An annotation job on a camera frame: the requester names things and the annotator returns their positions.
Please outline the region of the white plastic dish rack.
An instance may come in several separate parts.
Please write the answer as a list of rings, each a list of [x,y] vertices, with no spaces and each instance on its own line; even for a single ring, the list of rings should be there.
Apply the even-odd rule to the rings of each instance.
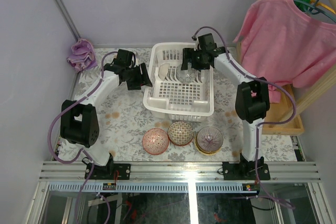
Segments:
[[[193,82],[183,84],[176,77],[182,64],[183,48],[193,43],[163,42],[153,46],[148,74],[153,87],[144,91],[143,105],[154,117],[177,121],[201,122],[214,113],[214,69],[196,72]],[[165,80],[158,77],[160,65],[169,63]]]

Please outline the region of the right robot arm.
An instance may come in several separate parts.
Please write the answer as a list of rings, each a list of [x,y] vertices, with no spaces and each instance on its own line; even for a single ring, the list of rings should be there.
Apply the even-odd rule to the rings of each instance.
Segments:
[[[258,79],[245,70],[225,47],[217,46],[212,34],[193,36],[193,48],[183,49],[182,71],[202,71],[214,68],[224,74],[237,87],[235,111],[243,122],[242,156],[246,160],[239,166],[240,175],[251,179],[258,173],[252,162],[260,159],[259,129],[270,109],[266,79]]]

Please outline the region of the brown checker pattern bowl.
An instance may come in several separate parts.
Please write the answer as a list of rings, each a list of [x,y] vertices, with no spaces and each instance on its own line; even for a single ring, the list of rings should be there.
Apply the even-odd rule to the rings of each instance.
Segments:
[[[186,146],[194,138],[192,126],[184,121],[177,121],[170,125],[168,129],[169,140],[177,146]]]

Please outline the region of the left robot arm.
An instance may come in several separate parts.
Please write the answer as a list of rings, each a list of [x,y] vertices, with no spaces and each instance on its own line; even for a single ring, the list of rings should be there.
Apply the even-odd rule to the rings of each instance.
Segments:
[[[114,175],[115,166],[109,163],[110,153],[99,143],[100,134],[97,109],[109,94],[126,83],[128,90],[152,87],[146,65],[138,63],[135,53],[120,49],[111,63],[101,63],[101,74],[78,100],[66,100],[62,104],[60,136],[75,144],[89,160],[97,165],[97,173],[103,179]]]

